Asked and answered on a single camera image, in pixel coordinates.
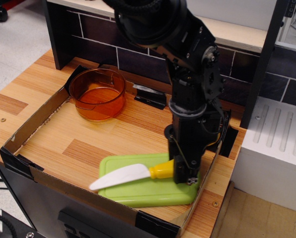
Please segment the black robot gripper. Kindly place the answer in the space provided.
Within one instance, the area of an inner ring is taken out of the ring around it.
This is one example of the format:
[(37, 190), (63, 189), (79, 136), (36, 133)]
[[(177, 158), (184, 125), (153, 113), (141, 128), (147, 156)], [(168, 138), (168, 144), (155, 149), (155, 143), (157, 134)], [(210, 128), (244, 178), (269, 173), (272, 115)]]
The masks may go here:
[(206, 146), (222, 132), (224, 113), (221, 107), (203, 105), (198, 110), (169, 106), (172, 124), (164, 134), (168, 139), (169, 159), (174, 160), (174, 182), (198, 182), (201, 158)]

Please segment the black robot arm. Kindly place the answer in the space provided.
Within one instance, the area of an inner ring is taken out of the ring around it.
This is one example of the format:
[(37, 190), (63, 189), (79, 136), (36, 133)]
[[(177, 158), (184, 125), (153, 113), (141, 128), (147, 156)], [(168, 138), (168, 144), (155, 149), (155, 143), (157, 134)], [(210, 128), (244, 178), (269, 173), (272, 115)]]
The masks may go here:
[(109, 0), (117, 27), (133, 45), (167, 61), (172, 86), (172, 124), (164, 133), (175, 183), (198, 181), (206, 147), (219, 140), (224, 112), (219, 101), (224, 80), (215, 37), (184, 0)]

